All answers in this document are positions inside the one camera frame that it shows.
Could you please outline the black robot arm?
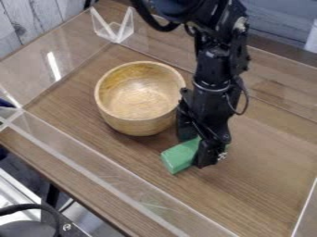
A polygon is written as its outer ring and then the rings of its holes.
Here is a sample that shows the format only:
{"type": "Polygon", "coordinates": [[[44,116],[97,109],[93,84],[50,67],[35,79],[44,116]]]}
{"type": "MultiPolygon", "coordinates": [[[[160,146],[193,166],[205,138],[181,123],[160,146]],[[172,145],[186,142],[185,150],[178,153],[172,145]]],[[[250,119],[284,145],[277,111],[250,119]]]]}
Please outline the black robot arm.
{"type": "Polygon", "coordinates": [[[130,0],[145,22],[169,32],[184,27],[194,39],[197,68],[176,111],[177,138],[198,147],[193,164],[204,168],[226,156],[229,120],[249,99],[242,74],[249,70],[249,17],[241,0],[130,0]]]}

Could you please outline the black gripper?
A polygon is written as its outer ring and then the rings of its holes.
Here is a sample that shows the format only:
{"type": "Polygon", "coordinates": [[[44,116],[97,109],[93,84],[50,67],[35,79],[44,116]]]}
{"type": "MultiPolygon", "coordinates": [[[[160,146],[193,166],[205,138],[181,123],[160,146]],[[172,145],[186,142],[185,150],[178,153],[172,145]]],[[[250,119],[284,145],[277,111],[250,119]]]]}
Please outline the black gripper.
{"type": "Polygon", "coordinates": [[[226,159],[232,142],[229,119],[237,111],[244,83],[230,83],[220,90],[209,90],[194,85],[193,89],[182,88],[181,100],[176,113],[176,134],[181,142],[197,136],[197,148],[193,164],[198,168],[216,165],[226,159]]]}

